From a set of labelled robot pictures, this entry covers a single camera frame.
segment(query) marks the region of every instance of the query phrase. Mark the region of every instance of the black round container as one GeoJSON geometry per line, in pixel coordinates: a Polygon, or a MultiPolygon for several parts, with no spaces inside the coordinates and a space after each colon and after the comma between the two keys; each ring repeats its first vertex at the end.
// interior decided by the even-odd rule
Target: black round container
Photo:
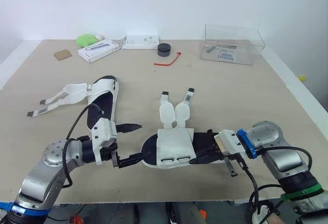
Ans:
{"type": "Polygon", "coordinates": [[[161,43],[157,47],[157,54],[159,56],[169,56],[171,53],[171,46],[166,43],[161,43]]]}

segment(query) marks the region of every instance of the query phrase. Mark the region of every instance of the black cable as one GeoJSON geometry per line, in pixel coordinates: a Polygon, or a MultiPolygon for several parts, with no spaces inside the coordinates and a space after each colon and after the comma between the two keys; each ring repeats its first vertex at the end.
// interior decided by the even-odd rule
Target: black cable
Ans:
{"type": "Polygon", "coordinates": [[[64,145],[64,148],[63,148],[63,157],[62,157],[62,163],[63,163],[63,169],[64,169],[64,173],[65,173],[65,176],[66,176],[66,179],[68,181],[68,184],[67,185],[64,185],[63,188],[68,188],[68,187],[71,187],[73,185],[73,181],[72,181],[72,178],[70,176],[70,172],[68,171],[68,168],[67,168],[67,164],[66,164],[66,153],[67,153],[67,147],[68,147],[68,144],[73,141],[73,140],[76,140],[74,138],[70,138],[68,139],[66,142],[65,142],[65,145],[64,145]]]}
{"type": "Polygon", "coordinates": [[[257,183],[256,180],[254,178],[254,176],[250,173],[250,171],[248,170],[248,168],[243,168],[243,170],[246,172],[246,174],[248,175],[248,177],[251,179],[251,182],[253,184],[254,187],[254,195],[255,195],[255,199],[254,199],[254,207],[252,209],[252,214],[256,211],[256,209],[258,208],[258,187],[257,187],[257,183]]]}
{"type": "Polygon", "coordinates": [[[51,219],[51,220],[55,220],[55,221],[67,221],[68,220],[68,218],[60,220],[60,219],[53,218],[51,216],[48,216],[48,218],[51,219]]]}
{"type": "MultiPolygon", "coordinates": [[[[278,185],[278,184],[263,185],[263,186],[260,186],[258,188],[258,190],[261,191],[261,190],[263,190],[265,188],[270,188],[270,187],[278,187],[278,188],[281,188],[281,185],[278,185]]],[[[249,203],[250,206],[252,205],[253,197],[254,197],[254,192],[251,194],[250,200],[248,201],[248,203],[249,203]]]]}
{"type": "Polygon", "coordinates": [[[83,116],[83,114],[90,108],[90,107],[95,107],[99,114],[102,115],[102,110],[101,108],[99,107],[99,105],[96,105],[96,104],[89,104],[87,105],[81,112],[80,114],[78,115],[78,117],[76,118],[75,122],[73,123],[70,131],[68,132],[67,136],[66,136],[66,142],[65,142],[65,145],[64,145],[64,148],[63,148],[63,157],[62,157],[62,162],[63,162],[63,169],[64,169],[64,173],[65,173],[65,176],[66,176],[66,179],[68,181],[68,184],[67,185],[64,185],[63,188],[68,188],[68,187],[71,187],[73,185],[73,180],[70,176],[70,173],[68,171],[68,168],[67,168],[67,164],[66,164],[66,153],[67,153],[67,147],[69,145],[69,143],[75,139],[73,138],[70,138],[76,124],[78,123],[78,121],[81,119],[81,117],[83,116]]]}
{"type": "Polygon", "coordinates": [[[299,147],[293,147],[293,146],[278,146],[278,147],[262,148],[262,149],[260,149],[260,153],[262,154],[262,151],[273,151],[273,150],[295,150],[295,151],[301,151],[301,152],[305,153],[307,155],[307,157],[309,158],[307,167],[309,168],[309,170],[311,170],[312,157],[311,157],[311,154],[307,150],[305,150],[303,148],[299,148],[299,147]]]}
{"type": "Polygon", "coordinates": [[[77,122],[80,120],[80,118],[82,117],[82,115],[83,115],[83,114],[84,114],[84,113],[85,113],[85,112],[86,112],[91,106],[95,107],[95,108],[98,110],[99,114],[102,115],[102,112],[103,112],[103,111],[101,110],[101,108],[99,107],[99,105],[96,105],[96,104],[89,104],[89,105],[87,105],[87,106],[81,111],[81,113],[78,115],[78,117],[76,118],[75,122],[73,123],[73,125],[72,125],[70,131],[68,132],[68,134],[67,134],[67,136],[66,136],[66,139],[69,139],[69,138],[70,138],[70,136],[71,136],[71,134],[72,134],[72,132],[73,132],[73,130],[74,130],[74,128],[75,128],[77,122]]]}
{"type": "Polygon", "coordinates": [[[279,203],[277,203],[277,205],[275,205],[269,212],[268,214],[266,214],[266,216],[262,219],[262,221],[259,223],[259,224],[263,224],[269,217],[272,213],[276,212],[276,210],[280,207],[280,205],[282,205],[284,201],[281,200],[279,203]]]}
{"type": "MultiPolygon", "coordinates": [[[[74,215],[78,215],[79,213],[81,213],[81,211],[85,208],[85,206],[86,206],[87,204],[84,204],[83,206],[82,206],[82,208],[76,213],[76,214],[74,214],[74,215]]],[[[51,216],[47,216],[49,219],[51,219],[51,220],[55,220],[55,221],[67,221],[67,220],[69,220],[68,218],[66,218],[66,219],[56,219],[56,218],[53,218],[53,217],[51,217],[51,216]]]]}
{"type": "Polygon", "coordinates": [[[81,213],[81,211],[86,207],[86,203],[82,206],[82,208],[75,214],[75,215],[78,215],[79,213],[81,213]]]}

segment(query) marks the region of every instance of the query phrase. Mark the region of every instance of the white wall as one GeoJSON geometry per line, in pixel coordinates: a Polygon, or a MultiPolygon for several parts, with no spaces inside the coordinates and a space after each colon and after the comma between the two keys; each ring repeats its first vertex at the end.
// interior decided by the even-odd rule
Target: white wall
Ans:
{"type": "Polygon", "coordinates": [[[258,29],[264,40],[328,106],[327,0],[5,0],[24,39],[110,38],[157,33],[197,39],[206,23],[258,29]]]}
{"type": "Polygon", "coordinates": [[[5,24],[0,21],[0,64],[21,42],[22,39],[19,37],[19,34],[16,33],[13,28],[6,27],[5,24]]]}

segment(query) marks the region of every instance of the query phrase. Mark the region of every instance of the green ring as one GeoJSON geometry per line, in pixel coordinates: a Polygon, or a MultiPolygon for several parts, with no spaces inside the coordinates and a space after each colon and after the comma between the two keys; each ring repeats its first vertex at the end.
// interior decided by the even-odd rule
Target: green ring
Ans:
{"type": "Polygon", "coordinates": [[[293,193],[289,193],[289,194],[282,194],[281,199],[284,200],[284,201],[287,201],[287,200],[290,200],[291,198],[301,197],[301,196],[316,192],[320,189],[321,189],[321,185],[319,183],[317,183],[312,187],[306,188],[306,189],[298,191],[298,192],[293,192],[293,193]]]}

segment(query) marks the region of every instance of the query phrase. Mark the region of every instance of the green sponge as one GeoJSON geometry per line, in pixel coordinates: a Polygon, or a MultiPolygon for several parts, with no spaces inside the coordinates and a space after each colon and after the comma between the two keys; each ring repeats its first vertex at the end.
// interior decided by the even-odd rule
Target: green sponge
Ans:
{"type": "Polygon", "coordinates": [[[84,34],[76,39],[76,44],[82,48],[97,43],[99,40],[92,34],[84,34]]]}

